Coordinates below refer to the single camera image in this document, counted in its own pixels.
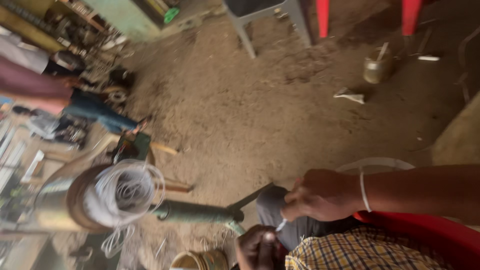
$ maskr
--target plaid shirt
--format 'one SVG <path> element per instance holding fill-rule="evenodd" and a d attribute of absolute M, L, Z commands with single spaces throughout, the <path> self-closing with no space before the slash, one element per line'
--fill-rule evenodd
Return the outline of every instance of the plaid shirt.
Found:
<path fill-rule="evenodd" d="M 370 226 L 304 239 L 286 257 L 287 270 L 451 270 L 432 249 Z"/>

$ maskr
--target sandy ground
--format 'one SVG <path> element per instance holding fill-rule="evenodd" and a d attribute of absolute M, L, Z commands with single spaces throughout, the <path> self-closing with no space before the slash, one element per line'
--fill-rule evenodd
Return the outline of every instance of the sandy ground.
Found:
<path fill-rule="evenodd" d="M 428 147 L 464 106 L 461 88 L 454 85 L 462 72 L 456 52 L 480 23 L 478 5 L 441 1 L 424 8 L 420 22 L 438 19 L 429 24 L 433 34 L 425 52 L 439 52 L 442 59 L 402 57 L 390 80 L 379 85 L 363 80 L 363 59 L 386 41 L 394 53 L 404 47 L 395 1 L 332 1 L 330 37 L 310 49 L 288 19 L 255 21 L 255 60 L 227 17 L 212 18 L 197 29 L 136 47 L 124 61 L 138 76 L 128 112 L 135 119 L 152 114 L 146 131 L 153 140 L 181 150 L 176 156 L 155 152 L 165 176 L 195 186 L 188 195 L 168 193 L 171 199 L 227 206 L 269 182 L 290 186 L 310 168 L 334 169 L 366 157 L 426 166 Z M 313 8 L 309 14 L 316 35 Z M 411 51 L 429 25 L 420 26 Z M 468 53 L 475 59 L 478 52 Z M 475 76 L 469 83 L 473 93 Z M 342 87 L 365 93 L 367 103 L 332 98 Z M 244 210 L 249 227 L 256 222 L 254 204 Z M 125 246 L 122 265 L 134 269 L 138 256 L 148 270 L 167 269 L 177 253 L 203 250 L 203 237 L 212 246 L 221 228 L 145 217 Z M 227 238 L 224 245 L 230 264 L 232 243 Z"/>

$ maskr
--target red chair leg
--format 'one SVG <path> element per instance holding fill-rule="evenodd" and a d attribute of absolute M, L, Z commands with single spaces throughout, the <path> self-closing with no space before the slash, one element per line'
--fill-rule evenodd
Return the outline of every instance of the red chair leg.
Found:
<path fill-rule="evenodd" d="M 422 0 L 403 0 L 402 3 L 402 34 L 413 35 L 417 27 Z"/>
<path fill-rule="evenodd" d="M 317 19 L 320 37 L 328 35 L 328 4 L 330 0 L 317 0 Z"/>

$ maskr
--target coiled wire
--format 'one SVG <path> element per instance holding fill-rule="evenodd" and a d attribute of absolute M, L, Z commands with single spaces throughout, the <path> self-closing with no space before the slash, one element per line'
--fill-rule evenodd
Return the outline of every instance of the coiled wire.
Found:
<path fill-rule="evenodd" d="M 159 202 L 149 211 L 152 200 L 161 189 Z M 165 179 L 153 165 L 138 160 L 122 160 L 111 169 L 103 171 L 95 185 L 99 209 L 93 210 L 96 220 L 113 227 L 113 233 L 102 243 L 107 258 L 118 253 L 125 241 L 135 232 L 132 222 L 155 211 L 165 197 Z"/>

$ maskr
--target knee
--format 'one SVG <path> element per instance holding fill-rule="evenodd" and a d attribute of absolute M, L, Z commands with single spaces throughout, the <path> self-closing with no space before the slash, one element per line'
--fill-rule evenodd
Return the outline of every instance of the knee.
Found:
<path fill-rule="evenodd" d="M 262 191 L 257 197 L 257 208 L 271 208 L 285 204 L 284 197 L 288 191 L 280 186 L 274 185 L 271 188 Z"/>

